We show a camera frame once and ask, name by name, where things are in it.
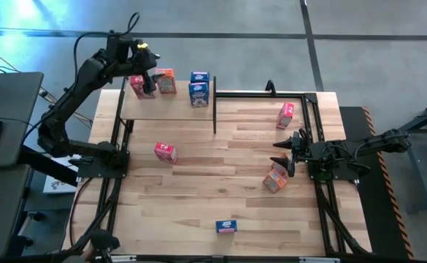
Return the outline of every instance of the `concrete floor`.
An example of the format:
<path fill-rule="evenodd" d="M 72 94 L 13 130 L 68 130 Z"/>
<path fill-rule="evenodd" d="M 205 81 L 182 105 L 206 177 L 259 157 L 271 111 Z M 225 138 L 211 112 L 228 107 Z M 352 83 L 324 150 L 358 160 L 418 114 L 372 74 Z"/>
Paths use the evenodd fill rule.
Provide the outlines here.
<path fill-rule="evenodd" d="M 0 0 L 0 55 L 20 70 L 44 72 L 43 87 L 60 96 L 62 88 L 72 82 L 75 38 L 27 37 L 20 30 L 1 30 L 122 31 L 131 13 L 139 11 L 142 18 L 135 32 L 262 34 L 261 39 L 244 35 L 228 39 L 174 38 L 174 34 L 145 39 L 152 51 L 161 54 L 160 66 L 174 68 L 179 80 L 187 79 L 188 73 L 196 69 L 217 75 L 220 89 L 261 90 L 268 79 L 273 79 L 279 90 L 316 90 L 307 40 L 283 37 L 306 33 L 299 0 L 113 3 Z M 307 5 L 314 34 L 427 35 L 427 1 L 307 0 Z M 266 36 L 275 39 L 264 39 Z M 368 107 L 377 132 L 400 127 L 427 106 L 427 41 L 410 39 L 315 40 L 324 90 L 335 91 L 342 106 Z M 79 64 L 104 43 L 101 38 L 83 39 L 77 56 Z M 112 87 L 119 88 L 120 84 L 121 80 L 115 80 Z M 94 92 L 79 111 L 92 118 L 98 96 L 99 92 Z M 32 122 L 46 108 L 47 103 L 39 99 Z M 76 120 L 70 120 L 67 129 L 73 139 L 88 138 L 89 130 Z M 27 144 L 37 147 L 36 134 L 32 135 Z M 400 208 L 405 211 L 421 201 L 416 194 L 419 183 L 407 156 L 384 157 Z M 404 214 L 404 223 L 415 257 L 427 260 L 427 211 Z"/>

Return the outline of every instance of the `wooden table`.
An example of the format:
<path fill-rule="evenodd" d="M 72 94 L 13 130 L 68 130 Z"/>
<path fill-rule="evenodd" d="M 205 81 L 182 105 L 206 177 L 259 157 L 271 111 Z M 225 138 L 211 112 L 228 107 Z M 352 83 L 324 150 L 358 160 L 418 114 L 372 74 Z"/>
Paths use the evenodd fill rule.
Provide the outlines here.
<path fill-rule="evenodd" d="M 118 97 L 119 91 L 101 92 L 90 142 L 110 139 Z M 318 93 L 318 101 L 325 138 L 344 139 L 336 94 Z M 285 131 L 275 129 L 283 102 L 296 106 Z M 222 98 L 217 113 L 217 134 L 212 133 L 209 121 L 135 121 L 129 173 L 123 179 L 115 219 L 114 236 L 121 244 L 116 252 L 324 255 L 315 190 L 305 164 L 296 165 L 296 176 L 276 194 L 262 185 L 272 164 L 269 157 L 284 151 L 272 143 L 304 126 L 301 103 L 297 99 Z M 311 107 L 309 114 L 315 128 Z M 153 148 L 158 141 L 175 145 L 179 154 L 176 165 L 157 159 Z M 74 214 L 75 240 L 95 216 L 100 187 L 101 180 L 95 179 L 80 197 Z M 355 186 L 335 181 L 335 190 L 342 221 L 370 251 Z M 238 232 L 216 234 L 215 221 L 230 218 L 238 221 Z M 333 224 L 329 229 L 336 248 Z M 64 248 L 68 247 L 67 235 Z"/>

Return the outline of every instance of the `blue box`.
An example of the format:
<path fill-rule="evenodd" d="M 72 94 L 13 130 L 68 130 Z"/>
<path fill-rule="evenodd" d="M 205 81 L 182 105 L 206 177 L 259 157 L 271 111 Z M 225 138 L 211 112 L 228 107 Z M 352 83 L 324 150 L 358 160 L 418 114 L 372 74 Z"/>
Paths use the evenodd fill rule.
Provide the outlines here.
<path fill-rule="evenodd" d="M 191 97 L 192 107 L 207 107 L 209 98 L 207 83 L 189 84 L 189 96 Z"/>
<path fill-rule="evenodd" d="M 236 220 L 216 221 L 217 233 L 232 233 L 237 232 Z"/>
<path fill-rule="evenodd" d="M 210 73 L 208 72 L 191 72 L 191 83 L 206 82 L 209 85 Z"/>

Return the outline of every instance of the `wooden tabletop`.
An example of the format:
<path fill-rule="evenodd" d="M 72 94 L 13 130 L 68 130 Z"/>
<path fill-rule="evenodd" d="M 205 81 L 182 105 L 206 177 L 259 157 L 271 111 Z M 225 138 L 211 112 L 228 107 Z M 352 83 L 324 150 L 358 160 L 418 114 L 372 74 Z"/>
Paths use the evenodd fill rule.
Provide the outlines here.
<path fill-rule="evenodd" d="M 138 99 L 130 81 L 127 81 L 120 117 L 127 120 L 212 121 L 213 92 L 209 93 L 208 107 L 192 107 L 188 85 L 188 81 L 176 81 L 176 94 L 160 94 L 157 88 L 154 93 L 156 99 Z M 213 82 L 210 81 L 210 91 L 212 86 Z"/>
<path fill-rule="evenodd" d="M 119 91 L 101 92 L 90 142 L 109 140 Z M 336 94 L 318 93 L 327 140 L 344 139 Z M 295 102 L 285 130 L 275 122 L 283 102 Z M 304 126 L 297 99 L 218 99 L 218 130 L 206 121 L 135 121 L 128 177 L 123 179 L 114 236 L 121 254 L 322 256 L 315 190 L 305 164 L 276 194 L 262 184 L 287 139 Z M 312 127 L 315 131 L 313 117 Z M 157 159 L 156 142 L 175 146 L 176 165 Z M 76 240 L 93 220 L 101 180 L 84 190 L 74 214 Z M 354 185 L 335 181 L 342 221 L 371 250 L 361 201 Z M 238 232 L 217 234 L 216 220 L 236 219 Z M 336 247 L 333 224 L 329 224 Z M 64 248 L 69 247 L 67 235 Z"/>

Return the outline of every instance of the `wood plank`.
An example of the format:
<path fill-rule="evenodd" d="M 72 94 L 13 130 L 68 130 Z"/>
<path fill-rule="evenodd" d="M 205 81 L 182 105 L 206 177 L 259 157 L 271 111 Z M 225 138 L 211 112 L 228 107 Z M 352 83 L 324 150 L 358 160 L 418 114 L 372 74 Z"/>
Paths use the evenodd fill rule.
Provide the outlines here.
<path fill-rule="evenodd" d="M 101 92 L 91 142 L 110 139 L 118 94 L 119 91 Z M 326 139 L 344 139 L 336 94 L 318 93 L 318 101 Z M 284 131 L 275 129 L 283 102 L 297 106 L 295 118 Z M 288 152 L 274 148 L 272 143 L 303 128 L 302 117 L 297 100 L 219 99 L 216 135 L 209 121 L 135 121 L 128 145 L 128 176 L 121 187 L 116 215 L 114 235 L 121 243 L 116 252 L 322 256 L 315 190 L 306 164 L 297 164 L 295 177 L 276 194 L 262 184 L 271 169 L 269 157 Z M 311 127 L 315 133 L 313 115 Z M 176 165 L 157 159 L 153 148 L 158 141 L 176 147 Z M 342 221 L 370 250 L 357 189 L 345 181 L 335 181 L 334 185 Z M 100 187 L 101 180 L 93 180 L 77 203 L 75 240 L 95 215 Z M 238 221 L 239 231 L 217 235 L 215 221 L 230 218 Z M 329 228 L 336 247 L 331 222 Z M 64 248 L 68 247 L 67 236 Z"/>
<path fill-rule="evenodd" d="M 188 84 L 188 81 L 176 81 L 177 94 L 160 94 L 157 89 L 155 99 L 138 99 L 127 81 L 120 117 L 128 120 L 213 120 L 213 92 L 209 93 L 208 107 L 192 107 Z"/>

